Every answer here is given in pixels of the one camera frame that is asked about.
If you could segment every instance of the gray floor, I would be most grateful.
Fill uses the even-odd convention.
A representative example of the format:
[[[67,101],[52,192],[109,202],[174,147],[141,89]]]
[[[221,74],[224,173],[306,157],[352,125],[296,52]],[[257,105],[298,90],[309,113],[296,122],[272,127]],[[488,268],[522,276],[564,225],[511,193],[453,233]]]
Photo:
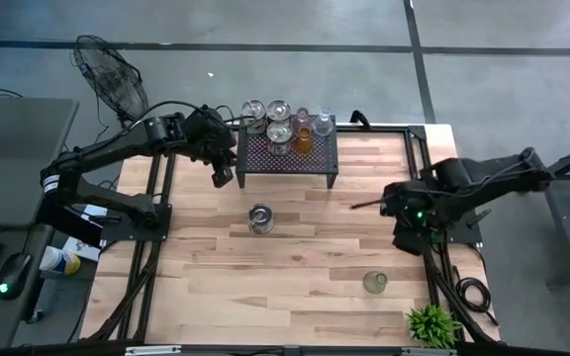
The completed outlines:
[[[414,0],[422,45],[570,47],[570,0]],[[278,45],[409,45],[401,0],[0,0],[0,39]],[[180,99],[237,107],[247,98],[329,105],[347,121],[423,123],[411,54],[248,51],[124,51],[142,71],[151,103]],[[570,56],[426,55],[438,123],[452,124],[459,154],[478,159],[534,146],[546,163],[570,151]],[[75,98],[67,143],[93,142],[93,92],[69,50],[0,48],[0,87],[27,96]],[[101,120],[118,129],[101,104]],[[113,179],[114,166],[90,175]],[[570,268],[540,195],[508,196],[481,222],[496,314],[513,345],[570,351],[570,288],[544,281]],[[48,286],[48,317],[16,343],[64,341],[86,283]]]

